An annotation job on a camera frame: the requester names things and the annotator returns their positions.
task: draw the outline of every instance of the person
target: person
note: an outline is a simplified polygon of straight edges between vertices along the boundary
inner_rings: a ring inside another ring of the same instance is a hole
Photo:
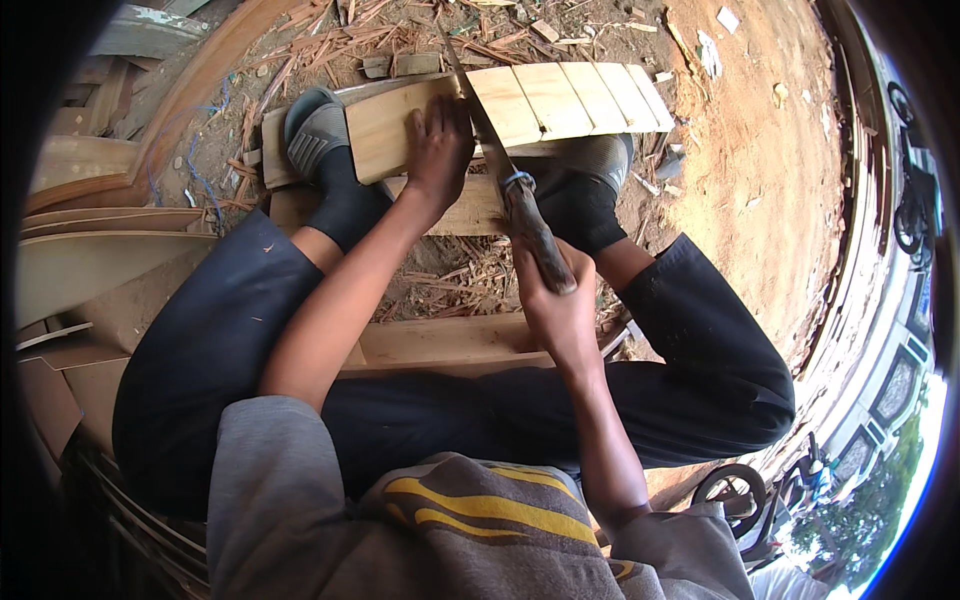
[[[794,419],[791,377],[686,236],[656,258],[627,239],[613,209],[629,135],[584,138],[538,189],[541,213],[568,243],[558,242],[576,293],[546,293],[514,240],[526,319],[555,369],[336,379],[396,268],[464,183],[473,145],[464,105],[437,98],[411,120],[408,182],[394,201],[357,181],[334,94],[314,88],[291,107],[288,156],[324,199],[290,238],[251,213],[144,335],[113,425],[132,497],[208,521],[213,586],[226,595],[380,585],[615,595],[629,581],[667,580],[749,595],[715,509],[650,513],[640,465],[766,447]],[[666,364],[604,364],[596,273]],[[585,501],[622,568],[599,554]],[[678,544],[690,546],[682,556]]]

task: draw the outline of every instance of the blue string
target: blue string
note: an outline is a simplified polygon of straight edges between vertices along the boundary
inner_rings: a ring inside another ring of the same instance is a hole
[[[193,111],[193,110],[223,110],[224,108],[226,108],[227,104],[229,104],[230,102],[230,93],[227,90],[227,80],[228,78],[224,77],[223,79],[224,102],[220,106],[218,107],[201,106],[201,107],[184,108],[183,110],[175,114],[173,118],[170,119],[170,122],[167,123],[167,126],[163,128],[163,131],[160,132],[160,135],[158,135],[156,137],[156,140],[154,140],[153,146],[150,147],[150,152],[147,153],[147,182],[150,184],[150,190],[154,193],[154,204],[156,204],[157,206],[163,206],[163,201],[160,199],[159,192],[156,191],[156,183],[154,182],[154,173],[153,173],[153,170],[150,168],[150,164],[151,162],[153,162],[153,159],[154,159],[154,150],[156,150],[156,144],[160,141],[160,138],[162,138],[163,135],[167,133],[167,130],[170,129],[170,127],[174,124],[174,122],[177,119],[181,118],[187,112]],[[194,148],[197,145],[197,137],[198,137],[197,135],[194,135],[193,142],[190,144],[190,157],[193,156]],[[186,163],[190,165],[190,173],[193,175],[193,177],[197,178],[198,180],[204,183],[204,187],[206,188],[206,193],[210,195],[210,200],[213,201],[213,205],[217,209],[217,229],[222,230],[223,217],[220,213],[220,205],[217,204],[217,199],[213,195],[213,190],[210,189],[210,184],[207,183],[204,178],[200,177],[200,175],[197,174],[197,169],[194,168],[193,162],[190,161],[190,157],[188,157],[186,160]]]
[[[213,195],[213,190],[210,189],[210,184],[197,173],[196,167],[193,166],[193,151],[197,147],[197,138],[200,137],[199,133],[193,134],[193,141],[190,142],[190,154],[186,158],[186,163],[190,166],[190,174],[193,177],[204,183],[206,188],[206,193],[210,196],[210,200],[213,201],[213,207],[217,209],[217,233],[221,233],[224,230],[224,216],[220,213],[220,203],[217,202],[217,197]]]

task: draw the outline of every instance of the tire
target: tire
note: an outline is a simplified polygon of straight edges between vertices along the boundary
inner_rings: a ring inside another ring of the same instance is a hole
[[[894,106],[894,111],[901,121],[909,128],[913,125],[915,112],[910,105],[910,99],[906,95],[906,90],[900,84],[890,82],[887,84],[887,95],[890,97],[890,104]]]
[[[901,202],[900,206],[897,206],[897,210],[894,211],[894,235],[897,237],[897,245],[900,246],[900,249],[913,256],[920,249],[924,240],[907,230],[909,223],[907,205]]]
[[[754,502],[756,504],[756,509],[752,515],[741,519],[739,523],[731,527],[733,538],[739,540],[745,536],[748,531],[753,529],[756,522],[760,520],[760,515],[763,513],[763,507],[767,501],[767,486],[763,483],[763,477],[760,477],[760,474],[756,472],[755,469],[739,464],[724,465],[715,468],[700,482],[700,485],[697,486],[696,491],[693,493],[693,499],[690,500],[690,506],[707,502],[707,494],[710,488],[713,487],[713,484],[726,477],[737,477],[738,479],[746,481],[747,484],[750,485],[750,492],[754,495]]]

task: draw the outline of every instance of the left hand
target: left hand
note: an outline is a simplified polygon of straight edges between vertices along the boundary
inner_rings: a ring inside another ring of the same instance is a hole
[[[422,203],[422,209],[436,223],[460,198],[467,165],[473,156],[467,102],[452,96],[434,96],[427,105],[425,118],[419,108],[411,112],[410,129],[404,192],[417,193],[403,196]]]

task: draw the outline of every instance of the black sock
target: black sock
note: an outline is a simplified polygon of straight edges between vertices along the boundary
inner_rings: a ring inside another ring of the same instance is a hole
[[[554,235],[591,256],[627,237],[616,221],[616,192],[583,173],[569,172],[538,190],[537,206]]]
[[[320,188],[324,198],[304,224],[328,235],[344,254],[367,235],[393,203],[382,183],[362,185],[357,181],[349,146],[327,153],[311,183]]]

